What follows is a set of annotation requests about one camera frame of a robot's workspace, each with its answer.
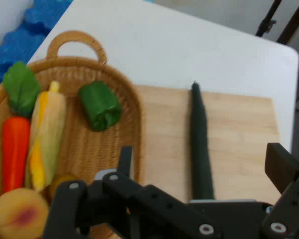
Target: wooden cutting board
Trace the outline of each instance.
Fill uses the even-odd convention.
[[[146,184],[177,199],[191,198],[190,91],[137,86],[146,114]],[[204,92],[209,154],[218,200],[275,203],[279,193],[265,175],[268,142],[279,142],[272,100]]]

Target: basket handle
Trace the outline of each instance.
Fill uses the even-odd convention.
[[[85,43],[90,46],[99,58],[99,62],[106,63],[107,57],[102,45],[91,35],[81,31],[65,31],[57,35],[50,43],[46,58],[55,58],[58,56],[60,47],[70,41]]]

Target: toy corn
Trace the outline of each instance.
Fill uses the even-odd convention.
[[[58,91],[59,83],[52,81],[49,91],[38,96],[32,115],[25,186],[37,192],[52,182],[57,168],[66,113],[65,97]]]

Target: orange carrot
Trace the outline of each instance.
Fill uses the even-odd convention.
[[[3,125],[2,171],[4,193],[23,187],[29,135],[30,122],[26,118],[11,117]]]

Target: screw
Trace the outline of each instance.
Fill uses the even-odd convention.
[[[270,228],[275,233],[285,233],[287,231],[286,226],[281,223],[271,223]]]
[[[71,183],[70,185],[69,185],[69,189],[76,189],[76,188],[78,188],[79,187],[79,184],[78,183]]]
[[[214,228],[210,224],[202,224],[202,225],[200,225],[199,231],[203,235],[214,234]]]
[[[115,174],[114,174],[114,175],[111,175],[111,176],[109,177],[110,180],[118,180],[118,178],[119,178],[119,177],[118,177],[117,175],[115,175]]]
[[[273,208],[274,208],[273,206],[269,206],[269,207],[267,207],[267,208],[266,208],[266,213],[267,213],[267,214],[271,213],[271,211],[273,210]]]

